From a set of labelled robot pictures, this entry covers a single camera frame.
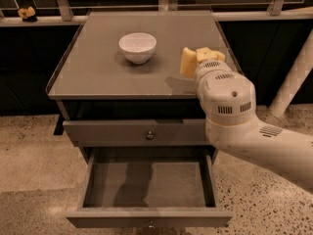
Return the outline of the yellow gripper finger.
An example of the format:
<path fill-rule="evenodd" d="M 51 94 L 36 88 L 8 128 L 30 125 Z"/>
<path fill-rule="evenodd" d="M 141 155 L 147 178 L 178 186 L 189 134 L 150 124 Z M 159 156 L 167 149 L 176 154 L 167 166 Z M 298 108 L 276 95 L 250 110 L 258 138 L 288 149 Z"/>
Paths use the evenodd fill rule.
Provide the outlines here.
<path fill-rule="evenodd" d="M 197 62 L 200 64 L 206 60 L 216 60 L 217 56 L 214 51 L 210 50 L 208 47 L 199 48 L 196 50 Z"/>
<path fill-rule="evenodd" d="M 219 51 L 215 51 L 215 54 L 217 55 L 219 60 L 222 60 L 223 62 L 225 62 L 226 56 L 223 53 L 221 53 Z"/>

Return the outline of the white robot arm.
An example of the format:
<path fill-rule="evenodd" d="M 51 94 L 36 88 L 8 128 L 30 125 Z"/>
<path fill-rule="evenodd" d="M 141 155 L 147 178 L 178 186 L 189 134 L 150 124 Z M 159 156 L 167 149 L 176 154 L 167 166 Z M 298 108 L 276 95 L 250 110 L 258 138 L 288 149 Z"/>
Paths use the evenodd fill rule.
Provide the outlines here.
<path fill-rule="evenodd" d="M 196 53 L 195 82 L 209 144 L 312 193 L 313 137 L 260 120 L 253 83 L 231 70 L 222 53 L 206 47 Z"/>

